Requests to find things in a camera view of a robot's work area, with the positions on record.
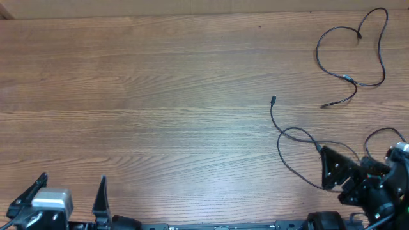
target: wood grain surface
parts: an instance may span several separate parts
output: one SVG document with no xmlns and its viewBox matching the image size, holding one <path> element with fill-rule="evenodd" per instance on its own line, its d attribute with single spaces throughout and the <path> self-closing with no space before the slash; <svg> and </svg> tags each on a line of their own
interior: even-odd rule
<svg viewBox="0 0 409 230">
<path fill-rule="evenodd" d="M 6 19 L 64 19 L 216 13 L 406 10 L 407 0 L 0 0 Z"/>
<path fill-rule="evenodd" d="M 0 22 L 0 216 L 43 172 L 72 190 L 73 220 L 93 220 L 101 174 L 111 211 L 142 222 L 197 224 L 304 219 L 342 206 L 285 168 L 278 131 L 299 126 L 364 156 L 392 126 L 409 136 L 409 11 L 390 11 L 382 41 L 387 79 L 353 92 L 319 69 L 318 38 L 357 28 L 366 11 L 113 17 Z M 322 41 L 331 71 L 382 77 L 376 12 L 355 33 Z M 370 142 L 381 160 L 399 139 Z M 336 148 L 352 157 L 345 149 Z M 289 165 L 320 184 L 314 147 L 282 140 Z"/>
</svg>

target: black plastic part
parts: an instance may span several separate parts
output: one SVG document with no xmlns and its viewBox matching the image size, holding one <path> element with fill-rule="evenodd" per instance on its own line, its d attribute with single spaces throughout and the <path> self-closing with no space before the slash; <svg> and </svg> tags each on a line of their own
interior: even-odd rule
<svg viewBox="0 0 409 230">
<path fill-rule="evenodd" d="M 312 230 L 347 230 L 344 220 L 336 211 L 323 211 L 308 214 L 308 226 L 304 229 Z"/>
<path fill-rule="evenodd" d="M 39 211 L 38 213 L 41 213 L 41 219 L 34 224 L 31 224 L 29 227 L 26 227 L 25 230 L 66 229 L 68 221 L 64 211 L 47 210 Z"/>
<path fill-rule="evenodd" d="M 392 148 L 388 150 L 386 157 L 393 162 L 402 162 L 404 159 L 409 159 L 409 153 L 399 148 Z"/>
<path fill-rule="evenodd" d="M 363 157 L 360 161 L 360 165 L 371 171 L 376 171 L 377 174 L 388 174 L 390 172 L 390 167 L 378 162 L 370 157 Z"/>
<path fill-rule="evenodd" d="M 350 176 L 356 163 L 336 151 L 322 147 L 320 150 L 322 163 L 322 187 L 330 190 L 335 185 L 342 185 Z"/>
<path fill-rule="evenodd" d="M 406 211 L 397 217 L 395 221 L 395 226 L 393 229 L 396 230 L 407 230 L 409 229 L 409 213 Z"/>
<path fill-rule="evenodd" d="M 312 230 L 305 228 L 308 223 L 306 220 L 278 220 L 271 223 L 260 224 L 185 224 L 169 225 L 169 230 Z M 362 221 L 351 223 L 345 221 L 347 230 L 363 230 Z M 142 224 L 143 230 L 165 230 L 166 225 Z"/>
<path fill-rule="evenodd" d="M 96 194 L 92 213 L 95 216 L 96 228 L 99 230 L 109 229 L 112 225 L 111 213 L 109 211 L 107 197 L 107 177 L 102 176 L 100 188 Z"/>
<path fill-rule="evenodd" d="M 112 218 L 112 226 L 114 230 L 141 230 L 142 224 L 132 218 L 115 215 Z"/>
<path fill-rule="evenodd" d="M 48 175 L 43 172 L 41 176 L 8 207 L 6 216 L 14 219 L 23 207 L 31 207 L 31 201 L 40 188 L 47 186 Z"/>
<path fill-rule="evenodd" d="M 68 229 L 69 230 L 95 230 L 96 225 L 95 223 L 69 221 Z"/>
<path fill-rule="evenodd" d="M 362 207 L 369 223 L 373 224 L 377 221 L 388 217 L 395 213 L 395 204 L 393 198 L 389 195 L 386 189 L 370 188 L 366 195 L 366 204 Z"/>
</svg>

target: cable connector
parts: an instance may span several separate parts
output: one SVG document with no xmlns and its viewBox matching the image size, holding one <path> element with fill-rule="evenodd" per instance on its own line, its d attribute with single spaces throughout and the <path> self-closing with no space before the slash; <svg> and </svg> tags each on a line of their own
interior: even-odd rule
<svg viewBox="0 0 409 230">
<path fill-rule="evenodd" d="M 274 103 L 275 103 L 275 99 L 277 99 L 277 97 L 274 95 L 272 98 L 271 98 L 271 105 L 273 106 L 274 105 Z"/>
<path fill-rule="evenodd" d="M 344 79 L 344 80 L 347 80 L 347 81 L 349 81 L 349 82 L 354 82 L 354 80 L 352 79 L 352 77 L 350 77 L 350 76 L 348 76 L 348 75 L 346 75 L 346 74 L 343 75 L 343 79 Z"/>
<path fill-rule="evenodd" d="M 320 106 L 320 109 L 324 109 L 324 108 L 326 108 L 327 106 L 335 105 L 335 104 L 336 104 L 336 102 L 326 103 L 326 104 L 321 105 L 321 106 Z"/>
<path fill-rule="evenodd" d="M 322 150 L 322 146 L 321 146 L 320 144 L 318 144 L 318 143 L 315 143 L 315 147 L 316 147 L 318 153 L 320 153 L 321 150 Z"/>
</svg>

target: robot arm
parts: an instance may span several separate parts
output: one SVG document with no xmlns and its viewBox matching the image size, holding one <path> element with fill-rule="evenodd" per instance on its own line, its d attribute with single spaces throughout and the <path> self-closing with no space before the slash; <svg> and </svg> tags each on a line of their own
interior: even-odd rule
<svg viewBox="0 0 409 230">
<path fill-rule="evenodd" d="M 324 146 L 322 187 L 342 185 L 338 199 L 342 204 L 361 207 L 368 217 L 366 229 L 409 229 L 409 144 L 398 143 L 387 152 L 387 164 L 363 158 L 357 165 L 349 158 Z M 308 214 L 307 220 L 278 220 L 268 224 L 182 225 L 142 224 L 137 220 L 111 216 L 107 198 L 107 179 L 102 176 L 93 206 L 95 222 L 69 221 L 73 211 L 71 192 L 47 188 L 43 173 L 33 185 L 14 200 L 7 211 L 18 230 L 362 230 L 361 222 L 343 220 L 338 212 Z"/>
</svg>

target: black cable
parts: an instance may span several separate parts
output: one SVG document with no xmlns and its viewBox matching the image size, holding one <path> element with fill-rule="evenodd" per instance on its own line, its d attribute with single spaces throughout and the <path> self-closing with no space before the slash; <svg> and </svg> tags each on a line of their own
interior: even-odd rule
<svg viewBox="0 0 409 230">
<path fill-rule="evenodd" d="M 369 136 L 368 136 L 368 137 L 366 138 L 366 140 L 365 140 L 365 150 L 366 150 L 366 154 L 367 154 L 370 158 L 372 158 L 372 159 L 373 159 L 373 157 L 372 157 L 372 155 L 369 153 L 368 142 L 369 142 L 370 138 L 371 138 L 373 135 L 375 135 L 375 134 L 377 134 L 378 132 L 383 131 L 383 130 L 392 130 L 392 131 L 394 131 L 396 134 L 398 134 L 398 136 L 401 138 L 401 140 L 402 140 L 403 142 L 406 142 L 406 139 L 403 137 L 403 135 L 402 135 L 399 131 L 397 131 L 395 128 L 386 127 L 386 128 L 380 128 L 380 129 L 378 129 L 378 130 L 375 130 L 373 133 L 369 134 Z"/>
<path fill-rule="evenodd" d="M 281 154 L 281 151 L 280 151 L 280 138 L 281 138 L 282 135 L 285 135 L 286 137 L 290 138 L 291 140 L 294 140 L 294 141 L 297 141 L 297 142 L 304 142 L 304 143 L 314 144 L 315 147 L 316 147 L 316 149 L 317 149 L 317 152 L 318 152 L 318 153 L 320 152 L 320 150 L 321 150 L 321 148 L 322 148 L 321 145 L 320 145 L 320 143 L 338 144 L 338 145 L 341 145 L 341 146 L 344 146 L 344 147 L 348 148 L 348 149 L 357 157 L 357 159 L 358 159 L 358 161 L 359 161 L 359 156 L 357 155 L 357 153 L 356 153 L 352 148 L 350 148 L 349 146 L 347 146 L 346 144 L 341 143 L 341 142 L 316 140 L 309 132 L 307 132 L 307 131 L 304 130 L 303 128 L 299 128 L 299 127 L 289 127 L 289 128 L 286 128 L 285 130 L 282 130 L 282 129 L 277 125 L 277 123 L 275 122 L 274 116 L 273 116 L 273 106 L 274 106 L 274 103 L 275 103 L 276 99 L 277 99 L 276 96 L 273 96 L 273 97 L 272 97 L 271 106 L 270 106 L 270 115 L 271 115 L 271 120 L 272 120 L 274 126 L 276 127 L 276 129 L 278 129 L 278 131 L 280 131 L 280 135 L 279 135 L 279 137 L 278 137 L 278 139 L 277 139 L 277 151 L 278 151 L 278 153 L 279 153 L 279 156 L 280 156 L 280 158 L 281 158 L 283 164 L 284 164 L 291 172 L 293 172 L 294 174 L 296 174 L 298 177 L 300 177 L 301 179 L 303 179 L 303 180 L 304 180 L 305 182 L 307 182 L 308 184 L 310 184 L 310 185 L 312 185 L 312 186 L 314 186 L 314 187 L 316 187 L 316 188 L 318 188 L 318 189 L 322 189 L 322 190 L 325 190 L 325 191 L 328 191 L 328 192 L 341 192 L 341 191 L 327 190 L 327 189 L 324 189 L 323 187 L 320 187 L 320 186 L 318 186 L 318 185 L 315 185 L 314 183 L 310 182 L 310 181 L 307 180 L 305 177 L 303 177 L 303 176 L 302 176 L 300 173 L 298 173 L 296 170 L 294 170 L 292 167 L 290 167 L 290 166 L 287 164 L 287 162 L 285 161 L 285 159 L 282 157 L 282 154 Z M 291 136 L 290 134 L 287 134 L 287 133 L 286 133 L 288 130 L 300 130 L 300 131 L 303 131 L 305 134 L 308 135 L 308 137 L 309 137 L 311 140 L 304 140 L 304 139 L 299 139 L 299 138 L 293 137 L 293 136 Z"/>
<path fill-rule="evenodd" d="M 19 214 L 21 213 L 21 211 L 22 211 L 23 209 L 24 209 L 24 206 L 21 207 L 21 209 L 16 213 L 15 217 L 14 217 L 12 220 L 10 220 L 9 222 L 7 222 L 5 225 L 1 226 L 1 227 L 0 227 L 0 230 L 6 230 L 6 229 L 8 229 L 9 227 L 11 227 L 11 226 L 14 224 L 14 221 L 15 221 L 16 217 L 19 216 Z"/>
<path fill-rule="evenodd" d="M 303 179 L 305 182 L 307 182 L 308 184 L 310 184 L 310 185 L 312 185 L 312 186 L 314 186 L 314 187 L 316 187 L 316 188 L 318 188 L 318 189 L 321 189 L 321 190 L 324 190 L 324 191 L 327 191 L 327 192 L 337 192 L 337 193 L 341 192 L 341 191 L 327 190 L 327 189 L 324 189 L 324 188 L 321 187 L 321 186 L 318 186 L 318 185 L 314 184 L 313 182 L 310 182 L 309 180 L 307 180 L 307 178 L 303 177 L 300 173 L 298 173 L 296 170 L 294 170 L 291 166 L 289 166 L 289 165 L 287 164 L 287 162 L 285 161 L 285 159 L 284 159 L 284 158 L 282 157 L 282 155 L 281 155 L 281 151 L 280 151 L 280 138 L 281 138 L 281 136 L 282 136 L 283 134 L 286 133 L 286 131 L 292 130 L 292 129 L 303 131 L 305 134 L 307 134 L 307 135 L 311 138 L 312 141 L 315 141 L 314 138 L 312 137 L 312 135 L 309 134 L 307 131 L 305 131 L 305 130 L 302 129 L 302 128 L 299 128 L 299 127 L 289 127 L 289 128 L 286 128 L 285 130 L 283 130 L 283 131 L 280 133 L 279 138 L 277 139 L 277 150 L 278 150 L 278 152 L 279 152 L 279 156 L 280 156 L 280 158 L 281 158 L 283 164 L 284 164 L 291 172 L 293 172 L 294 174 L 296 174 L 299 178 Z"/>
<path fill-rule="evenodd" d="M 322 66 L 322 64 L 320 62 L 320 59 L 318 57 L 318 49 L 320 47 L 321 40 L 325 37 L 325 35 L 327 35 L 329 32 L 331 32 L 331 31 L 333 31 L 335 29 L 349 29 L 349 30 L 352 30 L 352 31 L 356 32 L 358 39 L 362 39 L 362 35 L 360 33 L 360 29 L 362 27 L 362 24 L 365 22 L 368 15 L 370 15 L 372 12 L 374 12 L 376 10 L 383 10 L 385 12 L 385 14 L 386 14 L 385 24 L 383 25 L 383 28 L 382 28 L 382 31 L 381 31 L 381 33 L 379 35 L 379 40 L 378 40 L 378 58 L 379 58 L 379 62 L 380 62 L 381 67 L 382 67 L 382 75 L 383 75 L 382 80 L 380 82 L 375 83 L 375 84 L 364 84 L 364 83 L 357 82 L 357 81 L 353 80 L 352 77 L 350 77 L 350 76 L 347 76 L 347 75 L 341 76 L 339 74 L 336 74 L 336 73 L 333 73 L 333 72 L 330 72 L 330 71 L 326 70 L 324 68 L 324 66 Z M 385 65 L 383 64 L 383 61 L 382 61 L 381 40 L 382 40 L 383 33 L 385 32 L 386 25 L 388 24 L 388 19 L 389 19 L 389 14 L 388 14 L 388 11 L 385 8 L 382 8 L 382 7 L 375 8 L 375 9 L 371 10 L 369 13 L 367 13 L 367 15 L 365 15 L 365 17 L 362 19 L 362 21 L 359 24 L 358 30 L 356 30 L 354 28 L 351 28 L 351 27 L 348 27 L 348 26 L 336 26 L 336 27 L 333 27 L 333 28 L 329 29 L 327 32 L 325 32 L 321 36 L 321 38 L 318 40 L 317 48 L 316 48 L 316 59 L 317 59 L 317 62 L 318 62 L 318 65 L 320 66 L 320 68 L 324 72 L 326 72 L 328 74 L 331 74 L 334 77 L 338 77 L 340 79 L 346 80 L 346 81 L 352 83 L 355 86 L 355 91 L 353 92 L 353 94 L 351 96 L 349 96 L 349 97 L 347 97 L 345 99 L 342 99 L 340 101 L 337 101 L 337 102 L 326 103 L 326 104 L 322 105 L 321 108 L 325 108 L 325 107 L 327 107 L 329 105 L 342 103 L 342 102 L 345 102 L 345 101 L 353 98 L 355 96 L 355 94 L 357 93 L 357 90 L 358 90 L 357 85 L 359 85 L 359 86 L 379 86 L 380 84 L 382 84 L 385 81 L 385 79 L 386 79 L 386 70 L 385 70 Z"/>
<path fill-rule="evenodd" d="M 390 220 L 392 217 L 394 216 L 394 214 L 389 215 L 381 220 L 379 220 L 378 222 L 376 222 L 373 225 L 367 226 L 364 230 L 375 230 L 377 227 L 381 226 L 382 224 L 386 223 L 388 220 Z"/>
<path fill-rule="evenodd" d="M 13 225 L 13 220 L 9 221 L 7 224 L 3 225 L 2 227 L 0 227 L 0 230 L 5 230 L 8 229 L 9 227 L 11 227 Z"/>
</svg>

